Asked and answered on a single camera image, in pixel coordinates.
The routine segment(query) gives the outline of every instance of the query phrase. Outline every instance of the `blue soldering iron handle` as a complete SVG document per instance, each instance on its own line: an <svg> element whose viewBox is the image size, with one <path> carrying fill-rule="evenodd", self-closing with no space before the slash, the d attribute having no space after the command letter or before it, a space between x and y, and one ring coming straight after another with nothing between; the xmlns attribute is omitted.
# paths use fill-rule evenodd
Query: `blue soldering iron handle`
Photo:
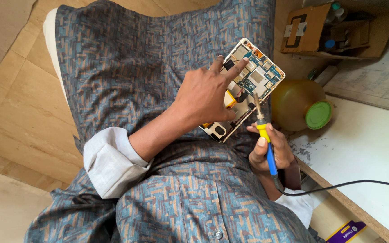
<svg viewBox="0 0 389 243"><path fill-rule="evenodd" d="M271 146L271 143L268 143L267 161L268 161L268 166L270 167L271 175L276 176L277 166L275 164L274 153L273 153L273 148Z"/></svg>

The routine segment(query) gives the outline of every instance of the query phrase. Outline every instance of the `cardboard box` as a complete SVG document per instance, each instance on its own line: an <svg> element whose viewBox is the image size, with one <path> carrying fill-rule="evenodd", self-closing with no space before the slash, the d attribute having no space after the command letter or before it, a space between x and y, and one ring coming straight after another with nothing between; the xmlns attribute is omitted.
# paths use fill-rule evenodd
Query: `cardboard box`
<svg viewBox="0 0 389 243"><path fill-rule="evenodd" d="M365 32L367 25L359 23L362 25L359 25L360 27L353 32L353 38L356 40L352 50L337 54L318 52L325 18L331 7L331 3L327 3L289 13L281 52L333 59L370 59L380 57L389 38L389 8L386 3L367 4L351 0L340 0L338 2L349 11L365 11L376 16L375 19L367 23L367 36L364 36L367 34Z"/></svg>
<svg viewBox="0 0 389 243"><path fill-rule="evenodd" d="M333 26L331 28L331 39L335 40L335 42L348 42L347 47L334 50L333 52L344 52L350 49L370 46L369 27L368 20L346 21Z"/></svg>

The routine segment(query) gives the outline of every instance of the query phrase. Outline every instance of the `fingernail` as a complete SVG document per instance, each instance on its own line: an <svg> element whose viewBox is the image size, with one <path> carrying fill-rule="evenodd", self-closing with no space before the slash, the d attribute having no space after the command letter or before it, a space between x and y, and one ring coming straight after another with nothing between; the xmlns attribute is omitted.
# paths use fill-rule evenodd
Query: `fingernail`
<svg viewBox="0 0 389 243"><path fill-rule="evenodd" d="M261 147L263 147L264 145L265 145L265 142L266 142L267 140L265 139L265 137L260 137L259 139L258 139L258 145L259 146L261 146Z"/></svg>

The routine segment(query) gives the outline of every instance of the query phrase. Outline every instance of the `green lid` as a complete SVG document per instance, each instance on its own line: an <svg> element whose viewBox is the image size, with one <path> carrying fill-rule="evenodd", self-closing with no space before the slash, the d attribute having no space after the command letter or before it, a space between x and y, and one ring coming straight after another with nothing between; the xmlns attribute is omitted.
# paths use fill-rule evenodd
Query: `green lid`
<svg viewBox="0 0 389 243"><path fill-rule="evenodd" d="M316 130L325 126L332 115L330 103L319 101L313 104L305 114L305 123L310 129Z"/></svg>
<svg viewBox="0 0 389 243"><path fill-rule="evenodd" d="M341 7L341 4L340 3L333 3L331 4L331 8L334 9L334 10L337 10Z"/></svg>

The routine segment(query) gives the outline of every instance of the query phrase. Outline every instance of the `blue circuit board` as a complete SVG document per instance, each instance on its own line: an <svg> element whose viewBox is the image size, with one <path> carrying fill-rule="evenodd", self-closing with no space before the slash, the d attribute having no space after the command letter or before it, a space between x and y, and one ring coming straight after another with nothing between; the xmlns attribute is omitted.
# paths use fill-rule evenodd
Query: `blue circuit board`
<svg viewBox="0 0 389 243"><path fill-rule="evenodd" d="M259 97L260 99L267 96L271 90L274 88L275 84L278 83L283 76L280 74L279 71L277 71L277 66L273 65L271 61L265 56L262 56L261 58L257 58L252 51L248 52L244 57L248 57L249 61L253 62L257 67L261 67L266 73L273 74L272 76L265 74L264 76L273 84L270 88L267 88L267 90ZM249 70L249 73L246 74L246 76L238 81L238 85L244 89L244 92L247 94L253 94L253 91L255 90L256 86L248 79L248 77L252 74L253 71Z"/></svg>

